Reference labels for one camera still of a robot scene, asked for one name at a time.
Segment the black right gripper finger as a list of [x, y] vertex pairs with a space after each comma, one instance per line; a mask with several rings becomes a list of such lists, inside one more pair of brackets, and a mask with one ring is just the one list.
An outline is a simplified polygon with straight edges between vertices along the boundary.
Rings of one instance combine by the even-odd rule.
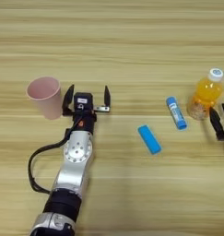
[[209, 109], [210, 123], [212, 124], [218, 141], [224, 141], [224, 128], [220, 122], [220, 117], [214, 108]]

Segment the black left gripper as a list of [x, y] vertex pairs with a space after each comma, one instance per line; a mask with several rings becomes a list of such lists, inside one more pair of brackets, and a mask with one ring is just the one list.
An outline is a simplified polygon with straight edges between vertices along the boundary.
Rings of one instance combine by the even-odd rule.
[[111, 94], [108, 86], [105, 86], [104, 90], [104, 106], [95, 106], [94, 108], [86, 108], [82, 105], [79, 105], [72, 111], [70, 109], [70, 104], [72, 103], [74, 95], [74, 86], [71, 85], [67, 90], [63, 104], [63, 116], [72, 116], [73, 115], [73, 130], [74, 131], [85, 131], [94, 133], [94, 124], [97, 122], [97, 113], [98, 112], [109, 112], [111, 108]]

